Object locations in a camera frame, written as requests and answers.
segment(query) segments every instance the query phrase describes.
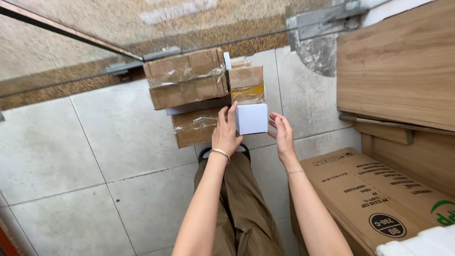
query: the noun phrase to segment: olive green pants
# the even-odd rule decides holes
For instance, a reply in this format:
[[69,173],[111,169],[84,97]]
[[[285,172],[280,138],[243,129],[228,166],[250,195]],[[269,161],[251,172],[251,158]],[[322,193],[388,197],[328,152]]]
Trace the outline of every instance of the olive green pants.
[[[194,177],[195,190],[207,160]],[[226,166],[218,204],[212,255],[284,255],[277,225],[265,204],[247,157],[235,152]]]

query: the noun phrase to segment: glass panel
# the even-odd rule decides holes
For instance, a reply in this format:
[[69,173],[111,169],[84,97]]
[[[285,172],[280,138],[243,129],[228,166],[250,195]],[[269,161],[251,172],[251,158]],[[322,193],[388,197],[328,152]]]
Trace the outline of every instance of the glass panel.
[[192,49],[285,28],[286,15],[342,0],[8,0],[144,55]]
[[0,15],[0,96],[106,72],[134,60]]

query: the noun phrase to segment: green logo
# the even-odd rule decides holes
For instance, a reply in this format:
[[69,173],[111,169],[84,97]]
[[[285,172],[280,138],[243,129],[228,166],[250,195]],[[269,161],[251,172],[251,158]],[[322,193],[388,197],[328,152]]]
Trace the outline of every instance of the green logo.
[[[452,201],[448,201],[448,200],[439,201],[433,206],[433,208],[431,208],[431,212],[430,213],[433,213],[434,210],[436,210],[441,205],[455,205],[455,203],[452,202]],[[447,211],[447,213],[449,213],[449,215],[447,217],[444,217],[440,213],[436,213],[436,215],[439,216],[437,221],[439,223],[441,223],[441,225],[450,226],[450,225],[455,223],[455,210]]]

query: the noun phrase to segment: circular logo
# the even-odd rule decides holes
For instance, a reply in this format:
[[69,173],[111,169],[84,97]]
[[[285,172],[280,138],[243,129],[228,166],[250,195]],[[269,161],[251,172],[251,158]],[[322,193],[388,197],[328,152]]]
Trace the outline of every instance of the circular logo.
[[406,227],[403,223],[384,213],[372,214],[369,223],[374,230],[388,237],[400,238],[406,235]]

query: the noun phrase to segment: wooden panel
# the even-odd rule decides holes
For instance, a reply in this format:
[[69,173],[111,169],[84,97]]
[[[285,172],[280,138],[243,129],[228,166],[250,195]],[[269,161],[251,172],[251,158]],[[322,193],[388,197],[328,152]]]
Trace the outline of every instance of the wooden panel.
[[339,109],[455,131],[454,13],[438,0],[338,37]]
[[405,128],[373,123],[354,122],[354,129],[360,133],[370,134],[406,145],[414,142],[412,131]]
[[362,133],[362,154],[374,159],[374,136]]
[[455,196],[455,136],[414,131],[414,143],[404,145],[374,138],[374,159]]

